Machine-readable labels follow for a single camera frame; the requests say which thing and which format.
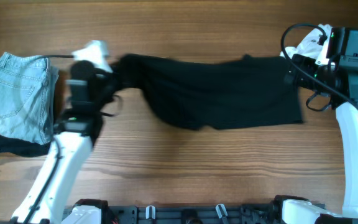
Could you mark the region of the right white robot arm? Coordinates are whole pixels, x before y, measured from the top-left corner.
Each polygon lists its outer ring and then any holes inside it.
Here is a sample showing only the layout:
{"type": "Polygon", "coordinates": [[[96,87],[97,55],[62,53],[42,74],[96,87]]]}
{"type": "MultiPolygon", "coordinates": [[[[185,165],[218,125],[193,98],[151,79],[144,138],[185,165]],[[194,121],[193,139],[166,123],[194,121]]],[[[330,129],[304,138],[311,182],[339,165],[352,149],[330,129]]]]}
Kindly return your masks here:
{"type": "Polygon", "coordinates": [[[306,200],[286,198],[278,204],[278,219],[282,223],[358,223],[358,29],[310,27],[321,46],[316,58],[289,54],[286,37],[281,38],[282,54],[290,64],[286,81],[330,99],[325,108],[335,111],[343,143],[344,202],[337,214],[306,200]]]}

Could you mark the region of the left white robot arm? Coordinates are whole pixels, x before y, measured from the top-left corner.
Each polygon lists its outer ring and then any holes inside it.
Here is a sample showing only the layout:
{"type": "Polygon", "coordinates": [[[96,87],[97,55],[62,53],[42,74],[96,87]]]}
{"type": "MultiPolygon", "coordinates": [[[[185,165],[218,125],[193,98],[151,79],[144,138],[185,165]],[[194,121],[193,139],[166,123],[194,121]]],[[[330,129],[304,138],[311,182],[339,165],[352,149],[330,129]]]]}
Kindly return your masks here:
{"type": "Polygon", "coordinates": [[[103,200],[82,200],[63,215],[68,196],[82,165],[94,149],[102,130],[102,108],[121,89],[106,60],[77,60],[67,81],[71,108],[53,127],[53,141],[46,160],[26,198],[9,223],[110,223],[112,213],[103,200]]]}

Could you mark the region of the black t-shirt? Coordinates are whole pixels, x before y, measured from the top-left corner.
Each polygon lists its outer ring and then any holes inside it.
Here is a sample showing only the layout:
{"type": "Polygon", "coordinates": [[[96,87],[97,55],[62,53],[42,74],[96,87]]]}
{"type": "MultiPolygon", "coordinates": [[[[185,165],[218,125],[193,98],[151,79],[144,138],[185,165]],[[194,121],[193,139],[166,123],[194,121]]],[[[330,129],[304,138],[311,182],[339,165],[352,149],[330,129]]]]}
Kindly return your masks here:
{"type": "Polygon", "coordinates": [[[127,54],[113,64],[124,88],[137,88],[157,118],[184,129],[238,129],[302,123],[298,90],[284,82],[283,57],[223,63],[127,54]]]}

